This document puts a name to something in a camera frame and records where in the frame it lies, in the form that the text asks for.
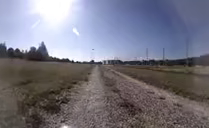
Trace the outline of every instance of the field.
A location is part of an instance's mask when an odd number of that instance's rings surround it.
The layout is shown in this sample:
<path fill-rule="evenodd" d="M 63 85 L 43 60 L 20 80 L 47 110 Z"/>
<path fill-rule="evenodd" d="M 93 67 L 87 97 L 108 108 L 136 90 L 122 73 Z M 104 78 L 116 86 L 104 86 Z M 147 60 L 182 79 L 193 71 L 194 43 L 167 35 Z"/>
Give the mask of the field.
<path fill-rule="evenodd" d="M 149 69 L 149 70 L 162 71 L 162 72 L 174 72 L 174 73 L 209 76 L 209 66 L 185 67 L 185 66 L 129 66 L 128 65 L 126 67 Z"/>
<path fill-rule="evenodd" d="M 0 59 L 0 94 L 12 90 L 17 113 L 26 117 L 26 123 L 38 126 L 38 112 L 58 112 L 60 104 L 69 100 L 67 92 L 80 81 L 87 81 L 91 69 L 85 64 Z"/>
<path fill-rule="evenodd" d="M 174 92 L 193 100 L 209 103 L 209 74 L 186 73 L 185 69 L 155 69 L 143 66 L 110 66 L 153 86 Z"/>

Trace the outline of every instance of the tree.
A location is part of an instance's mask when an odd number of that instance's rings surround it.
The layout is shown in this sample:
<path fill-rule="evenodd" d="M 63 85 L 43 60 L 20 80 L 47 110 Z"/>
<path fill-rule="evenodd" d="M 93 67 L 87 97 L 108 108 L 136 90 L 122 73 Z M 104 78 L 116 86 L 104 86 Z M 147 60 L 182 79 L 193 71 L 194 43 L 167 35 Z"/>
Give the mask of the tree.
<path fill-rule="evenodd" d="M 44 42 L 42 42 L 37 50 L 40 54 L 40 59 L 41 60 L 47 60 L 48 57 L 49 57 L 49 54 L 48 54 L 48 51 L 47 51 L 47 48 L 46 48 L 46 45 L 44 44 Z"/>
<path fill-rule="evenodd" d="M 7 47 L 5 43 L 0 43 L 0 57 L 7 57 Z"/>
<path fill-rule="evenodd" d="M 24 53 L 21 52 L 18 48 L 16 48 L 15 51 L 14 51 L 14 57 L 15 57 L 15 58 L 22 59 L 23 56 L 24 56 Z"/>
<path fill-rule="evenodd" d="M 14 58 L 15 57 L 14 49 L 13 48 L 8 48 L 7 55 L 8 55 L 9 58 Z"/>

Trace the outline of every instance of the dirt road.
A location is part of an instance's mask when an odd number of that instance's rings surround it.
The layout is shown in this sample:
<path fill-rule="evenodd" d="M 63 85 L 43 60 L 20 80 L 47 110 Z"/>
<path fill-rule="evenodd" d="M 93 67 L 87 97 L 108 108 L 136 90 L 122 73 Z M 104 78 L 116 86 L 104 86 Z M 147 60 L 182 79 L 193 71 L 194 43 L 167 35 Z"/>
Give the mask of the dirt road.
<path fill-rule="evenodd" d="M 61 107 L 59 114 L 47 116 L 43 127 L 209 127 L 208 105 L 100 67 Z"/>

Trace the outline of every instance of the treeline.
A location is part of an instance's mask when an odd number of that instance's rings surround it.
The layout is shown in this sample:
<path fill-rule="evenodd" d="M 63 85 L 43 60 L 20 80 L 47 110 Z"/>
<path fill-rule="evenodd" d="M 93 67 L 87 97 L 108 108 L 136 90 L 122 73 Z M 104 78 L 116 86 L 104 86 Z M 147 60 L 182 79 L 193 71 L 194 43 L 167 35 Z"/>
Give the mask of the treeline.
<path fill-rule="evenodd" d="M 182 66 L 209 66 L 209 54 L 202 55 L 200 57 L 190 57 L 188 59 L 171 59 L 171 60 L 142 60 L 142 61 L 121 61 L 121 60 L 109 60 L 110 64 L 125 64 L 125 65 L 165 65 L 165 66 L 173 66 L 173 65 L 182 65 Z"/>
<path fill-rule="evenodd" d="M 0 58 L 19 58 L 32 61 L 56 61 L 56 62 L 71 62 L 73 60 L 69 59 L 60 59 L 57 57 L 49 56 L 48 50 L 44 42 L 39 44 L 39 47 L 36 48 L 32 46 L 29 51 L 20 50 L 19 48 L 7 48 L 5 43 L 0 43 Z"/>

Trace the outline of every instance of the building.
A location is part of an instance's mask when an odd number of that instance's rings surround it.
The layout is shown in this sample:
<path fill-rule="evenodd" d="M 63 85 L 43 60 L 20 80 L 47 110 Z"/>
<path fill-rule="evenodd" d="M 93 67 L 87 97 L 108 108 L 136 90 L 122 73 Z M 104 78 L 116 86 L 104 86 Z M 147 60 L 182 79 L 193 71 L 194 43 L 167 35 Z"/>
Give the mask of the building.
<path fill-rule="evenodd" d="M 123 64 L 121 60 L 103 60 L 102 64 L 104 65 L 115 65 L 115 64 Z"/>

